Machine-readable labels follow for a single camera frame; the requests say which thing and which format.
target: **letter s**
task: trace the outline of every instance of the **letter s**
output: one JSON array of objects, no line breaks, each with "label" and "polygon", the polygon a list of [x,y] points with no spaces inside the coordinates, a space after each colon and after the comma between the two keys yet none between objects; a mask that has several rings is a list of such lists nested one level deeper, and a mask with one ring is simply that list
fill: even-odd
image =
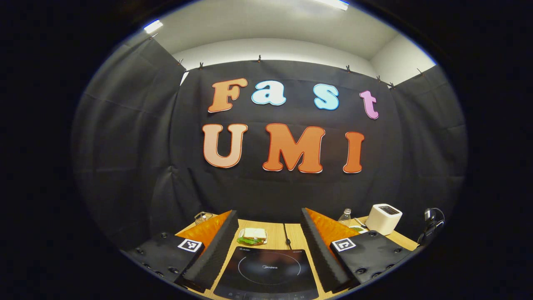
[{"label": "letter s", "polygon": [[320,109],[335,110],[338,107],[337,88],[328,84],[317,84],[313,88],[313,93],[318,97],[314,99],[314,104]]}]

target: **pink letter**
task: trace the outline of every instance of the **pink letter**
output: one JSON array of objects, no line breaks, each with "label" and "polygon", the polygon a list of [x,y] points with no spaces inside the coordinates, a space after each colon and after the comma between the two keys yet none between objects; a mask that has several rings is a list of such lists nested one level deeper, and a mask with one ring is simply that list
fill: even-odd
[{"label": "pink letter", "polygon": [[370,119],[377,119],[379,114],[374,110],[374,103],[376,103],[376,98],[370,95],[370,91],[364,91],[359,94],[365,103],[365,112]]}]

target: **cable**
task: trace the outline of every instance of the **cable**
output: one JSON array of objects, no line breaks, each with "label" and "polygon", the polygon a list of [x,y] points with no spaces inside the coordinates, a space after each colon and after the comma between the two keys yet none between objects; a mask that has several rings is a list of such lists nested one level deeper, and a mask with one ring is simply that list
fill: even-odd
[{"label": "cable", "polygon": [[364,229],[368,229],[368,227],[365,224],[363,224],[358,218],[354,218],[354,219],[357,221],[357,223],[361,224],[361,227],[363,227]]},{"label": "cable", "polygon": [[289,245],[289,249],[292,250],[293,248],[290,246],[290,239],[289,239],[289,237],[287,236],[287,228],[285,228],[285,223],[283,223],[283,230],[285,231],[285,239],[287,239],[287,240],[285,241],[285,243],[286,243],[287,245]]}]

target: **induction cooktop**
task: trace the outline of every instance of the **induction cooktop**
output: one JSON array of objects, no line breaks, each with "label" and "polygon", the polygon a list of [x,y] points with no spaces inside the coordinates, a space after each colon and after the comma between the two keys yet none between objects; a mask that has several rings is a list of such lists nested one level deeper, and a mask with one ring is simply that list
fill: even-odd
[{"label": "induction cooktop", "polygon": [[317,285],[305,250],[237,247],[215,295],[234,300],[312,300]]}]

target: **black power cord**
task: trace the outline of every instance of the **black power cord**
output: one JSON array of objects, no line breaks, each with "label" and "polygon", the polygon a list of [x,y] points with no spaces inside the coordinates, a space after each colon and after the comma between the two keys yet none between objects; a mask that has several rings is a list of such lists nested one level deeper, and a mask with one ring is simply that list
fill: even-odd
[{"label": "black power cord", "polygon": [[292,250],[293,248],[290,246],[290,239],[289,239],[289,237],[287,236],[287,228],[285,228],[285,223],[283,223],[283,230],[285,231],[285,239],[287,239],[287,240],[285,241],[285,243],[286,243],[287,245],[289,245],[289,249]]}]

